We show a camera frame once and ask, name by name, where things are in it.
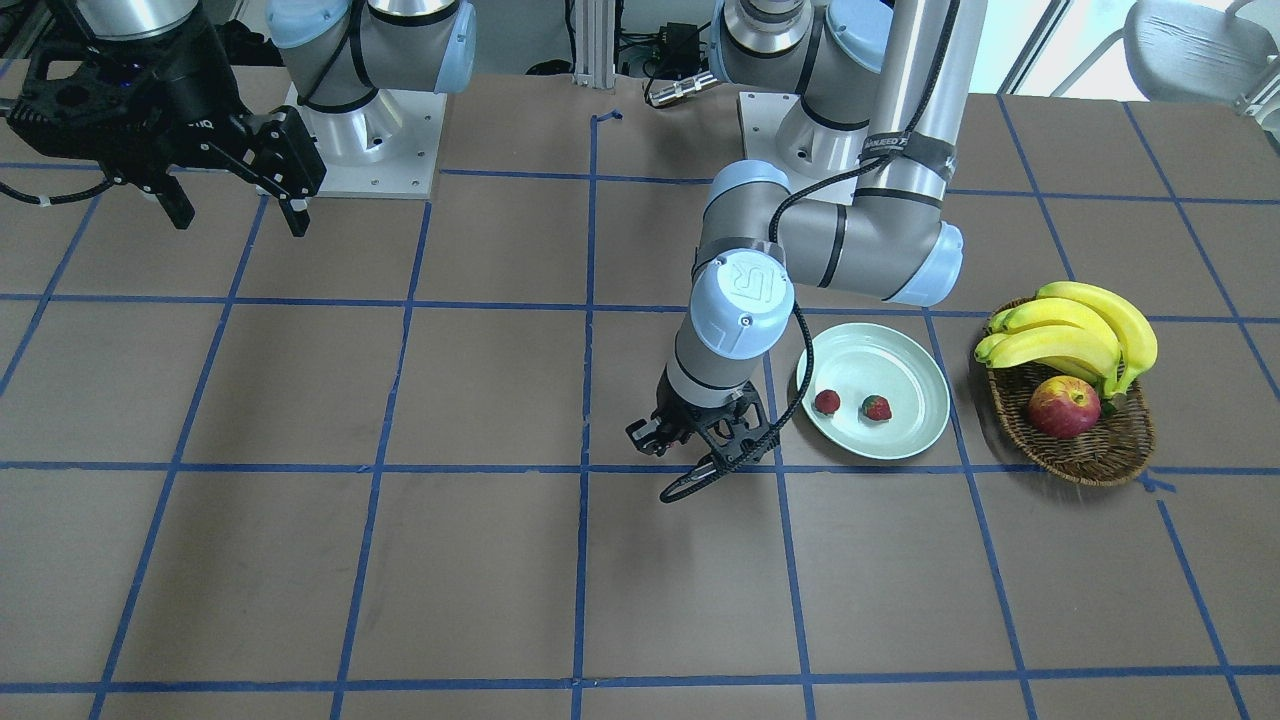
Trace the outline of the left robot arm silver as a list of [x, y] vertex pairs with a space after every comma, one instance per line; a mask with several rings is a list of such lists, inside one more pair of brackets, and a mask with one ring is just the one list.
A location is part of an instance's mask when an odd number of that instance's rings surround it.
[[941, 217], [987, 5], [983, 1], [722, 1], [717, 79], [791, 94], [818, 131], [855, 143], [805, 181], [744, 159], [713, 179], [691, 292], [655, 392], [628, 427], [643, 454], [700, 438], [707, 455], [660, 492], [672, 503], [772, 451], [795, 414], [764, 410], [753, 373], [795, 320], [801, 284], [927, 307], [963, 265]]

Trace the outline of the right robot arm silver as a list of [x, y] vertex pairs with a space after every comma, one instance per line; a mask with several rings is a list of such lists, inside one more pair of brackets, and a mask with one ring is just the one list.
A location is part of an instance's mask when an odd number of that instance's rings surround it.
[[256, 114], [200, 1], [56, 1], [70, 40], [35, 47], [8, 127], [49, 158], [93, 161], [92, 188], [41, 196], [78, 202], [119, 184], [154, 197], [179, 229], [193, 206], [173, 168], [224, 170], [274, 197], [291, 233], [334, 167], [397, 156], [411, 124], [393, 92], [458, 94], [474, 72], [477, 18], [467, 1], [270, 1], [270, 38], [294, 100]]

